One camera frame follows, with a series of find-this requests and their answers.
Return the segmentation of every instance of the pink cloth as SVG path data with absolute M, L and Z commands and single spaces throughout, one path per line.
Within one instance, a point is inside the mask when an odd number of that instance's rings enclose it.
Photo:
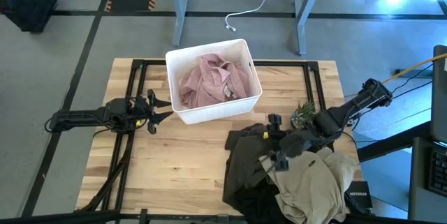
M 246 98 L 249 77 L 240 63 L 223 60 L 217 54 L 199 57 L 199 64 L 180 80 L 182 104 L 189 108 L 215 105 Z

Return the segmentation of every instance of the black metal frame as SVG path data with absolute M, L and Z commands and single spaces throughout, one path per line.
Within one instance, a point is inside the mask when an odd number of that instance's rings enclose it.
M 131 65 L 131 72 L 126 88 L 126 96 L 132 96 L 133 85 L 136 79 L 136 73 L 140 69 L 140 77 L 138 80 L 136 95 L 142 95 L 147 67 L 151 65 L 166 65 L 164 60 L 144 60 L 134 59 Z M 316 91 L 318 94 L 318 103 L 320 110 L 326 109 L 325 99 L 323 95 L 323 86 L 321 84 L 320 72 L 317 61 L 254 61 L 255 66 L 290 66 L 303 67 L 305 78 L 307 98 L 314 102 L 312 93 L 312 85 L 310 81 L 310 71 L 314 72 Z M 4 223 L 97 223 L 101 221 L 117 221 L 121 219 L 140 219 L 140 223 L 148 223 L 150 220 L 196 220 L 204 219 L 219 222 L 228 222 L 229 220 L 244 220 L 244 216 L 204 216 L 204 215 L 169 215 L 169 214 L 147 214 L 146 209 L 142 209 L 140 214 L 121 214 L 122 202 L 124 198 L 124 190 L 126 188 L 127 173 L 129 170 L 129 163 L 131 159 L 131 151 L 135 131 L 127 134 L 126 150 L 119 159 L 119 152 L 121 149 L 124 134 L 118 133 L 115 139 L 115 146 L 113 148 L 112 157 L 110 160 L 110 167 L 108 172 L 108 179 L 103 184 L 99 192 L 91 199 L 91 202 L 80 210 L 69 214 L 53 214 L 47 216 L 33 216 L 20 219 L 6 219 L 0 220 L 0 224 Z M 114 209 L 109 209 L 110 195 L 112 193 L 112 185 L 115 179 L 120 175 L 117 199 L 115 201 Z M 96 211 L 100 203 L 101 210 Z

